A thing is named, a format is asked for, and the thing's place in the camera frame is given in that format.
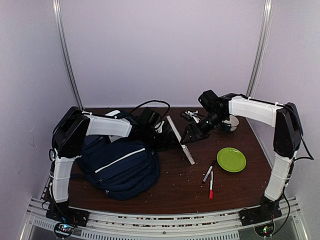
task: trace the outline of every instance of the light purple wall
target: light purple wall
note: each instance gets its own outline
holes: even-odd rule
[[[198,106],[208,89],[245,93],[264,0],[63,0],[75,79],[86,107],[160,99]]]
[[[315,161],[295,164],[287,188],[297,196],[312,239],[319,239],[320,221],[320,1],[275,1],[272,25],[262,72],[257,84],[257,99],[293,102],[302,121],[304,138]],[[255,122],[254,128],[273,159],[273,134],[270,127]],[[299,156],[306,154],[302,150]]]
[[[0,2],[0,239],[17,239],[48,179],[53,127],[72,105],[47,0]]]

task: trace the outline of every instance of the green paper plate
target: green paper plate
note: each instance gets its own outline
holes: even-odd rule
[[[216,159],[221,168],[231,173],[242,171],[247,164],[245,155],[232,147],[221,149],[216,155]]]

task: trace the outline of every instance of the pen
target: pen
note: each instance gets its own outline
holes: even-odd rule
[[[214,199],[214,171],[210,172],[210,193],[209,199]]]
[[[204,178],[203,178],[203,180],[202,180],[202,183],[203,183],[203,184],[207,181],[207,178],[208,178],[208,176],[209,176],[209,174],[210,174],[210,172],[211,172],[211,170],[213,169],[213,167],[214,167],[215,164],[216,164],[216,161],[213,160],[212,163],[211,163],[211,165],[210,165],[210,167],[209,167],[209,169],[208,169],[208,171],[206,172],[206,175],[204,176]]]
[[[205,174],[205,176],[204,176],[204,179],[202,180],[202,183],[203,183],[203,184],[206,182],[206,180],[207,180],[207,178],[208,178],[208,176],[209,176],[212,168],[213,168],[213,167],[210,166],[209,169],[208,169],[208,171],[206,172],[206,174]]]

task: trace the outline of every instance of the metal frame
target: metal frame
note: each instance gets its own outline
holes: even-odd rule
[[[60,0],[52,0],[53,3],[53,11],[54,11],[54,17],[56,20],[58,32],[59,32],[59,37],[60,37],[60,43],[61,43],[61,48],[62,48],[62,53],[63,53],[63,59],[64,59],[64,64],[65,68],[68,74],[68,78],[70,81],[71,89],[73,92],[73,95],[75,97],[75,100],[77,102],[77,105],[80,109],[84,109],[84,106],[82,104],[79,90],[76,84],[74,72],[72,69],[71,61],[70,61],[70,56],[68,52],[68,47],[67,47],[67,41],[66,41],[66,36],[65,36],[65,30],[64,30],[64,25],[63,25],[63,18],[62,18],[62,13],[61,13],[61,8],[60,8]],[[273,6],[273,0],[265,0],[264,4],[264,12],[263,12],[263,17],[262,17],[262,23],[261,23],[261,30],[260,30],[260,37],[258,41],[258,47],[255,55],[255,60],[252,68],[252,73],[249,81],[249,85],[246,91],[247,96],[251,96],[254,92],[254,88],[257,84],[259,73],[261,70],[261,61],[263,57],[263,53],[266,48],[266,42],[268,38],[268,32],[270,28],[270,22],[271,22],[271,13],[272,13],[272,6]]]
[[[67,48],[67,41],[66,41],[66,36],[65,36],[65,30],[64,30],[64,25],[63,25],[61,9],[60,9],[60,0],[52,0],[52,3],[53,3],[54,17],[55,17],[56,25],[57,25],[58,32],[59,32],[59,37],[60,37],[60,43],[61,43],[61,48],[62,48],[62,53],[63,53],[65,69],[68,74],[71,89],[72,89],[73,95],[75,97],[76,103],[77,103],[78,107],[83,110],[84,107],[83,107],[83,104],[80,99],[80,94],[79,94],[79,91],[77,88],[77,84],[76,84],[74,72],[72,70],[70,56],[69,56],[69,52],[68,52],[68,48]]]
[[[268,39],[268,33],[269,33],[270,22],[271,22],[272,7],[273,7],[273,0],[265,0],[258,48],[255,55],[250,82],[246,91],[247,96],[252,96],[252,94],[254,94],[254,89],[257,84],[258,77],[261,71],[261,61],[266,49],[266,42]]]
[[[46,211],[42,209],[43,200],[32,198],[24,217],[24,226],[20,240],[28,240],[33,226],[49,231],[56,224],[54,220],[46,218]],[[295,219],[295,229],[299,239],[308,240],[304,228],[304,218],[295,197],[289,199],[290,215]],[[282,217],[288,214],[287,203],[280,202]],[[125,214],[105,211],[90,212],[87,227],[78,227],[74,236],[79,239],[100,240],[205,240],[225,239],[238,240],[239,231],[253,228],[253,225],[242,226],[239,219],[239,209],[191,213],[191,214]]]

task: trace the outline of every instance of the brown wooden table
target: brown wooden table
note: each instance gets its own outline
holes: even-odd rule
[[[180,134],[188,124],[179,114],[193,108],[172,108],[169,111]],[[111,109],[91,109],[105,114]],[[165,108],[156,108],[163,113]],[[235,132],[215,134],[203,141],[187,145],[196,164],[190,165],[182,149],[159,153],[161,175],[156,185],[138,197],[127,201],[108,199],[105,194],[83,179],[72,179],[69,184],[71,207],[128,214],[184,214],[203,213],[259,204],[268,184],[271,168],[247,120],[239,117]],[[220,149],[232,147],[246,157],[246,167],[230,173],[214,167],[214,199],[209,200],[209,181],[202,184],[213,159]],[[80,173],[77,165],[73,173]]]

